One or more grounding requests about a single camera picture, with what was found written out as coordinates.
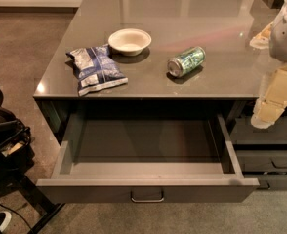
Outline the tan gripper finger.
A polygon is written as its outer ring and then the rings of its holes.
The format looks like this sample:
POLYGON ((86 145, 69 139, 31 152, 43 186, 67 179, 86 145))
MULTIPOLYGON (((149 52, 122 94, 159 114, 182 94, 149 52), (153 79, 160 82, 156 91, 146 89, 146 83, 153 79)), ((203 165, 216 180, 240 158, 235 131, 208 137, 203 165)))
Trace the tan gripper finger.
POLYGON ((268 49, 272 23, 268 24, 262 31, 250 41, 250 46, 256 49, 268 49))
POLYGON ((275 124, 287 108, 287 64, 276 69, 260 86, 251 124, 258 129, 267 129, 275 124))

